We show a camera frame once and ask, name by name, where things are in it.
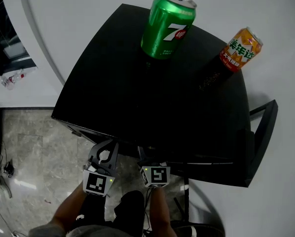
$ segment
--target green soda can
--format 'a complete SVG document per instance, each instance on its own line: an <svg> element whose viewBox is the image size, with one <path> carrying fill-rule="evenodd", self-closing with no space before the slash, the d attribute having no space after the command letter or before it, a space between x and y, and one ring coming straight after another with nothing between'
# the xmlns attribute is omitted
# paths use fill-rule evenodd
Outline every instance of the green soda can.
<svg viewBox="0 0 295 237"><path fill-rule="evenodd" d="M193 0L154 0L141 40L143 51L155 59L170 58L196 17Z"/></svg>

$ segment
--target black pants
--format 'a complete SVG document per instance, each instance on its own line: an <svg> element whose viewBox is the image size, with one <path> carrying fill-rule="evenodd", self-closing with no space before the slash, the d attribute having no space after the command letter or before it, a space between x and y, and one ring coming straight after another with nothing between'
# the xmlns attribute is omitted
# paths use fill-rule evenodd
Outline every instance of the black pants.
<svg viewBox="0 0 295 237"><path fill-rule="evenodd" d="M139 191L128 192L114 209L114 222L105 222L106 197L88 195L73 223L71 231L77 227L102 225L120 229L134 237L141 237L144 223L144 197Z"/></svg>

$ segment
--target black handle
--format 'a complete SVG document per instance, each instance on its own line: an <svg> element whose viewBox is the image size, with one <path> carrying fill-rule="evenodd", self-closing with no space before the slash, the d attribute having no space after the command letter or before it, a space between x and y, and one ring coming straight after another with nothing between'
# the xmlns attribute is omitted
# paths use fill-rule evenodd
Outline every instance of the black handle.
<svg viewBox="0 0 295 237"><path fill-rule="evenodd" d="M263 116L255 133L255 157L252 159L249 169L251 178L253 178L261 163L275 126L278 113L278 105L276 100L273 100L250 111L250 116L255 115L263 110Z"/></svg>

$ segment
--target gray tile floor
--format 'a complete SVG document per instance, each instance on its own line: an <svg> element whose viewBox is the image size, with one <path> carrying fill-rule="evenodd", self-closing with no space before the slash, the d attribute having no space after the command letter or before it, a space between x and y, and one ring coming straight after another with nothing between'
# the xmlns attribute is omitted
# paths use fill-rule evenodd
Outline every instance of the gray tile floor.
<svg viewBox="0 0 295 237"><path fill-rule="evenodd" d="M0 213L11 230L26 235L29 229L50 221L60 203L82 181L82 166L93 146L52 120L51 113L50 110L3 111L3 141L15 173L12 178L2 174L13 197L8 199L0 193ZM119 155L116 170L118 178L106 199L106 220L113 220L113 209L128 191L146 193L136 159ZM170 185L165 188L172 220L180 220L173 198L177 197L184 206L182 185L182 178L172 175ZM0 218L2 236L10 236L10 231Z"/></svg>

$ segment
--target shoe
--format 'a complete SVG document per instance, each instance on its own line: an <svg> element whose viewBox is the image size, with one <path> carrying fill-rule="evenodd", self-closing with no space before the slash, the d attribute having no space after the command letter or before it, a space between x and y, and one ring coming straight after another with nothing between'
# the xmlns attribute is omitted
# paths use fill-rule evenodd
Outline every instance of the shoe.
<svg viewBox="0 0 295 237"><path fill-rule="evenodd" d="M7 198L11 198L11 192L9 187L7 186L4 178L2 176L0 176L0 189L3 191L3 193L5 194L5 196Z"/></svg>

